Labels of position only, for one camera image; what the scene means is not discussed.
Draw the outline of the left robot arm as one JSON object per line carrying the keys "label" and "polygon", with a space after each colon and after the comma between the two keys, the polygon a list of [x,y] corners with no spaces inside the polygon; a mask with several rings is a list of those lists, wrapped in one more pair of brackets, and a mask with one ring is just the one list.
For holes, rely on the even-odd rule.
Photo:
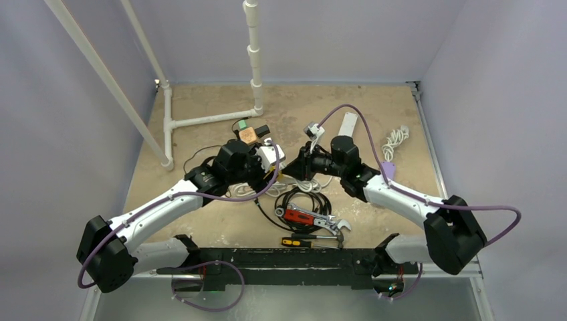
{"label": "left robot arm", "polygon": [[285,159],[281,146],[269,138],[252,145],[232,139],[139,208],[109,220],[93,217],[76,254],[81,264],[78,287],[97,286],[104,293],[117,290],[150,263],[151,255],[140,253],[150,236],[211,201],[238,203],[265,194]]}

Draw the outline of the white power strip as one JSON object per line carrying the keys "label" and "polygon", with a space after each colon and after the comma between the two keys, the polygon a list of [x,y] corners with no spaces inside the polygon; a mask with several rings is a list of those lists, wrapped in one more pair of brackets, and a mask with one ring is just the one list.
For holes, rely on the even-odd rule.
{"label": "white power strip", "polygon": [[358,122],[358,115],[357,113],[346,112],[342,119],[341,126],[338,131],[338,136],[348,136],[352,137],[354,134],[354,130],[356,128],[356,124]]}

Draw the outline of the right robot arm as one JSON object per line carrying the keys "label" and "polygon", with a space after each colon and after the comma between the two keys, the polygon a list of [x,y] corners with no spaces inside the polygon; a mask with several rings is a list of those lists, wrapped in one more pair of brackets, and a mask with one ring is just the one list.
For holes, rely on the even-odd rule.
{"label": "right robot arm", "polygon": [[364,164],[349,136],[334,137],[330,151],[306,143],[283,173],[299,181],[317,174],[338,177],[346,194],[382,206],[423,229],[422,236],[393,233],[380,243],[375,249],[375,275],[411,262],[434,263],[442,271],[457,275],[488,244],[461,197],[423,195],[414,199],[414,190],[385,181],[382,171]]}

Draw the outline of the purple power strip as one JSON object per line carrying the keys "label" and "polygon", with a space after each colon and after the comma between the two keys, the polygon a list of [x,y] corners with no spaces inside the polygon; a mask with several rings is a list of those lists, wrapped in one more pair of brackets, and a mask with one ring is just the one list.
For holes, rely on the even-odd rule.
{"label": "purple power strip", "polygon": [[381,165],[383,175],[387,177],[388,180],[393,180],[396,171],[396,165],[388,161],[382,161]]}

